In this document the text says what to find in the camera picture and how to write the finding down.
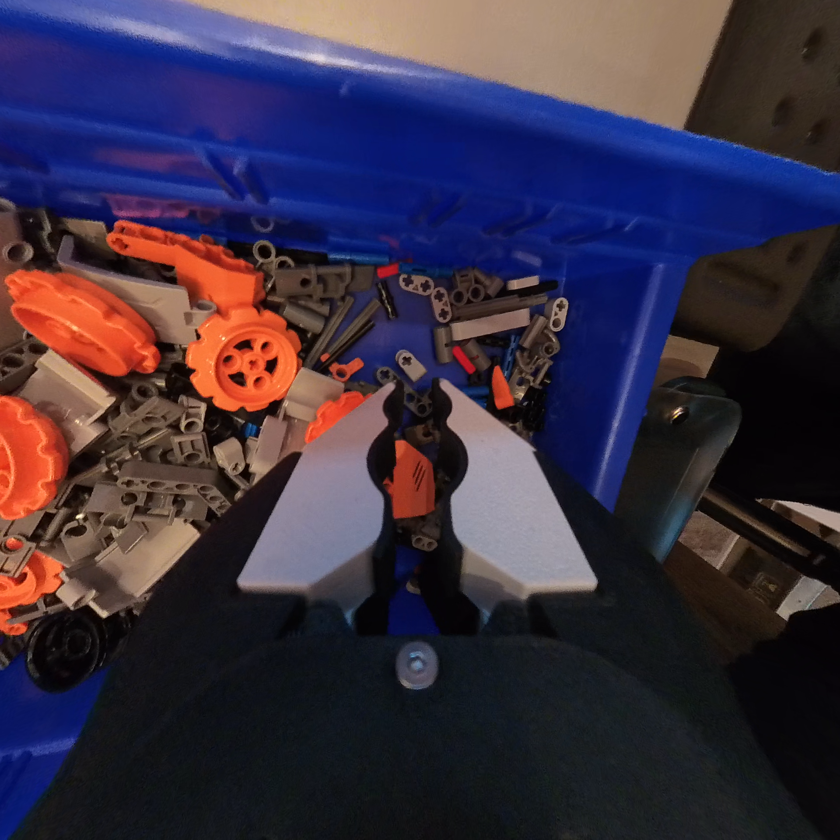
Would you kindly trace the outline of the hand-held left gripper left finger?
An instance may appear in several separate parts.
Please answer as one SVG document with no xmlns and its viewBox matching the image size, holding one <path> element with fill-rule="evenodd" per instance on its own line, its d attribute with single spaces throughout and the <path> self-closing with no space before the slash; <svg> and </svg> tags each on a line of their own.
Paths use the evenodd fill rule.
<svg viewBox="0 0 840 840">
<path fill-rule="evenodd" d="M 243 592 L 336 602 L 384 634 L 395 590 L 396 464 L 403 383 L 384 385 L 310 442 L 238 577 Z"/>
</svg>

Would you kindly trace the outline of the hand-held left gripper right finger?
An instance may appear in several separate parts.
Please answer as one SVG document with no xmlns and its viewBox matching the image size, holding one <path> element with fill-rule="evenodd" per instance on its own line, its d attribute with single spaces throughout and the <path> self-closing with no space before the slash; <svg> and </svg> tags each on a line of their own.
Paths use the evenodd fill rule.
<svg viewBox="0 0 840 840">
<path fill-rule="evenodd" d="M 476 634 L 499 604 L 589 595 L 597 579 L 530 444 L 446 379 L 432 387 L 447 479 L 423 599 L 441 634 Z"/>
</svg>

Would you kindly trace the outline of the small orange slotted panel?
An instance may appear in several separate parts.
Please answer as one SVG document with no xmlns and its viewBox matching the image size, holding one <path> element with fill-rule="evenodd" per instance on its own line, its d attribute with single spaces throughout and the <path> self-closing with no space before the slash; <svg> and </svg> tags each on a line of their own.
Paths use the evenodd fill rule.
<svg viewBox="0 0 840 840">
<path fill-rule="evenodd" d="M 435 508 L 433 465 L 405 440 L 395 441 L 393 475 L 383 486 L 391 496 L 395 520 L 420 518 Z"/>
</svg>

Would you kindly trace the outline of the blue tagged parts bin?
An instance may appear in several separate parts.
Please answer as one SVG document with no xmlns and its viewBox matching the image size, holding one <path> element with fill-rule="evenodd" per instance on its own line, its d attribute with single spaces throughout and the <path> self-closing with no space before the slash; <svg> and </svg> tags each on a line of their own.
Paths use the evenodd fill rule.
<svg viewBox="0 0 840 840">
<path fill-rule="evenodd" d="M 616 500 L 688 269 L 838 222 L 838 177 L 169 2 L 2 2 L 2 207 L 245 257 L 539 264 L 572 313 L 535 455 L 596 579 L 438 630 L 396 546 L 383 635 L 325 605 L 167 618 L 61 693 L 2 675 L 13 838 L 819 838 Z M 359 270 L 351 263 L 361 257 Z"/>
</svg>

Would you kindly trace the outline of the orange sprocket wheel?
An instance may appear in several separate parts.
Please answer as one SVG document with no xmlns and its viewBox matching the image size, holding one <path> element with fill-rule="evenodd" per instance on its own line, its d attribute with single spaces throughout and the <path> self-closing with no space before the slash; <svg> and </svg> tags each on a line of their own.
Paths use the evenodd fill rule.
<svg viewBox="0 0 840 840">
<path fill-rule="evenodd" d="M 327 401 L 317 409 L 315 418 L 310 422 L 305 433 L 305 443 L 311 442 L 329 431 L 341 419 L 363 404 L 370 395 L 360 392 L 345 392 L 335 400 Z"/>
<path fill-rule="evenodd" d="M 69 464 L 58 426 L 26 400 L 1 397 L 1 517 L 25 518 L 56 497 Z"/>
<path fill-rule="evenodd" d="M 18 606 L 35 603 L 42 595 L 56 592 L 61 586 L 64 565 L 39 551 L 34 551 L 17 575 L 1 574 L 1 634 L 17 636 L 28 625 L 12 618 Z"/>
<path fill-rule="evenodd" d="M 301 368 L 298 335 L 272 311 L 234 308 L 206 320 L 198 333 L 185 363 L 198 393 L 222 410 L 266 409 L 287 395 Z"/>
</svg>

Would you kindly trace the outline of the pile of grey toy parts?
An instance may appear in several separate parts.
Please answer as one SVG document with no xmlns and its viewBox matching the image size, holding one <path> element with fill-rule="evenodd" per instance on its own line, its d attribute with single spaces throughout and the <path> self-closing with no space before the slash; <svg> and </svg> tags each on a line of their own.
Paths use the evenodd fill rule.
<svg viewBox="0 0 840 840">
<path fill-rule="evenodd" d="M 17 213 L 8 221 L 16 233 L 3 241 L 2 261 L 11 273 L 67 272 L 97 284 L 150 324 L 161 354 L 151 374 L 110 376 L 69 361 L 22 325 L 24 340 L 2 352 L 2 373 L 13 380 L 2 396 L 22 398 L 47 415 L 69 455 L 50 504 L 25 518 L 2 519 L 2 574 L 19 574 L 34 551 L 65 567 L 56 592 L 13 608 L 12 618 L 28 625 L 23 634 L 29 638 L 58 613 L 96 613 L 108 631 L 108 665 L 123 650 L 135 614 L 148 612 L 149 599 L 163 606 L 164 585 L 173 586 L 180 574 L 186 594 L 176 595 L 164 615 L 184 618 L 191 629 L 199 621 L 197 610 L 188 612 L 192 603 L 221 629 L 239 603 L 251 610 L 259 599 L 278 596 L 292 622 L 298 608 L 308 620 L 313 608 L 326 606 L 337 613 L 340 630 L 382 635 L 360 633 L 336 602 L 244 592 L 238 577 L 307 446 L 304 436 L 320 405 L 350 391 L 372 396 L 397 382 L 403 383 L 403 419 L 395 441 L 407 441 L 432 463 L 435 508 L 420 518 L 394 519 L 395 570 L 396 546 L 408 539 L 428 560 L 438 546 L 447 483 L 436 467 L 440 433 L 432 388 L 416 393 L 400 374 L 381 367 L 376 384 L 364 383 L 360 391 L 338 376 L 334 355 L 312 366 L 301 346 L 301 368 L 283 399 L 260 411 L 225 411 L 198 393 L 185 362 L 201 325 L 218 314 L 216 306 L 192 301 L 173 267 L 115 253 L 104 224 L 93 225 L 94 239 L 68 219 L 53 225 L 48 212 Z M 272 269 L 277 279 L 289 280 L 295 264 L 281 266 L 275 256 L 272 246 L 259 242 L 257 262 L 246 262 L 263 277 Z M 488 408 L 478 406 L 529 444 L 515 415 L 525 391 L 513 392 L 497 366 L 486 371 L 493 374 L 492 388 L 485 389 Z"/>
</svg>

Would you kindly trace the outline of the orange toy panel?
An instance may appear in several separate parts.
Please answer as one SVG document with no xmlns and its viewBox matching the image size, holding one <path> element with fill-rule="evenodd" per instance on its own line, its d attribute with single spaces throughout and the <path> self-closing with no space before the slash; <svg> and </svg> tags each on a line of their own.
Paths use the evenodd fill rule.
<svg viewBox="0 0 840 840">
<path fill-rule="evenodd" d="M 266 297 L 263 275 L 221 245 L 125 220 L 115 223 L 107 242 L 122 256 L 173 267 L 190 299 L 212 302 L 221 316 L 256 308 Z"/>
</svg>

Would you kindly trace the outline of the black toy wheel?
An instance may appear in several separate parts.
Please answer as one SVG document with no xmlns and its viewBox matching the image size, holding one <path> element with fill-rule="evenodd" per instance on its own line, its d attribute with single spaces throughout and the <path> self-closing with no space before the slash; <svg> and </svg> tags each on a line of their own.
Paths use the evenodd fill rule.
<svg viewBox="0 0 840 840">
<path fill-rule="evenodd" d="M 49 616 L 30 634 L 25 668 L 33 684 L 48 693 L 71 690 L 104 666 L 109 632 L 96 613 Z"/>
</svg>

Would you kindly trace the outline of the large orange wheel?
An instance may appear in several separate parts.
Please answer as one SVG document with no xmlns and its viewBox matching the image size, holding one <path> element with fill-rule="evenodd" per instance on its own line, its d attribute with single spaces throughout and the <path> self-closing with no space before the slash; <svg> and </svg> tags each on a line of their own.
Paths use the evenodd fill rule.
<svg viewBox="0 0 840 840">
<path fill-rule="evenodd" d="M 150 324 L 97 284 L 67 272 L 19 269 L 5 285 L 14 318 L 69 361 L 110 376 L 158 368 Z"/>
</svg>

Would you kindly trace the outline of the black perforated mat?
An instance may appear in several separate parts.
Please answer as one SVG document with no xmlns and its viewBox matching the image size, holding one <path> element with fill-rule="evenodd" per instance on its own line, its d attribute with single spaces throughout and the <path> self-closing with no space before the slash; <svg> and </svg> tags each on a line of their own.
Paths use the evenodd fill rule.
<svg viewBox="0 0 840 840">
<path fill-rule="evenodd" d="M 839 5 L 732 2 L 686 129 L 838 173 Z M 804 228 L 690 268 L 671 331 L 722 350 L 772 341 L 838 226 Z"/>
</svg>

